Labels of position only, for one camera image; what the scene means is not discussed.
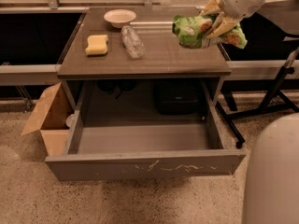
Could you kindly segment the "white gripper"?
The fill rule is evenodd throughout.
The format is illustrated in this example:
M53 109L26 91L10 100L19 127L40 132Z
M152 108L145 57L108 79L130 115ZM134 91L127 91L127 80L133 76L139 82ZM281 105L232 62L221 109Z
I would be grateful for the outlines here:
M240 22L239 18L250 17L264 2L265 0L209 0L200 15L220 15L206 32L206 38L217 38L229 32Z

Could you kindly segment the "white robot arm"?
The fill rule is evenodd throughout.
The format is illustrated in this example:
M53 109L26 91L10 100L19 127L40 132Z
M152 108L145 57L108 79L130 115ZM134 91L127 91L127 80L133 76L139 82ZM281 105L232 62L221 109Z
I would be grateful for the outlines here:
M204 15L221 18L208 36L228 32L265 0L210 0ZM251 150L241 224L299 224L299 114L270 123Z

